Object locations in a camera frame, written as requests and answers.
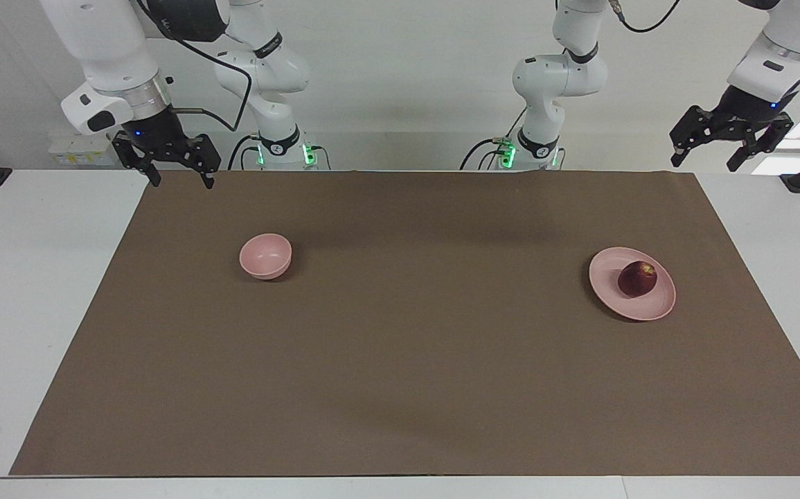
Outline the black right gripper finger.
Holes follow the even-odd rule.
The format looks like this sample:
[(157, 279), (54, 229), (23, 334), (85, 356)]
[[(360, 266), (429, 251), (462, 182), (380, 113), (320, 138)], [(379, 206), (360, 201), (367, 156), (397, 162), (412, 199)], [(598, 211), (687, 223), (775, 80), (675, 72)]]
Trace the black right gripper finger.
[(150, 186), (159, 186), (161, 176), (158, 168), (153, 164), (152, 155), (138, 154), (127, 133), (117, 132), (112, 139), (112, 145), (114, 146), (116, 155), (118, 155), (123, 168), (136, 170), (146, 177)]
[(188, 168), (200, 176), (207, 190), (214, 187), (214, 175), (219, 171), (220, 162), (222, 158), (210, 136), (200, 134), (188, 139)]

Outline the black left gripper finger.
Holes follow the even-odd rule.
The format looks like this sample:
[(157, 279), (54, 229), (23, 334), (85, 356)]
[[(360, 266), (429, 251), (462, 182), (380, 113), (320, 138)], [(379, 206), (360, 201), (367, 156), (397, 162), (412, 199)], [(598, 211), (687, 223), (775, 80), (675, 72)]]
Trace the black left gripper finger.
[(735, 173), (747, 160), (757, 154), (770, 154), (787, 136), (794, 122), (789, 114), (780, 114), (767, 124), (760, 136), (754, 127), (745, 128), (741, 146), (727, 161), (730, 173)]
[(669, 132), (674, 146), (674, 154), (670, 157), (672, 167), (679, 168), (694, 148), (713, 141), (712, 127), (717, 121), (716, 113), (699, 105), (691, 105), (684, 112)]

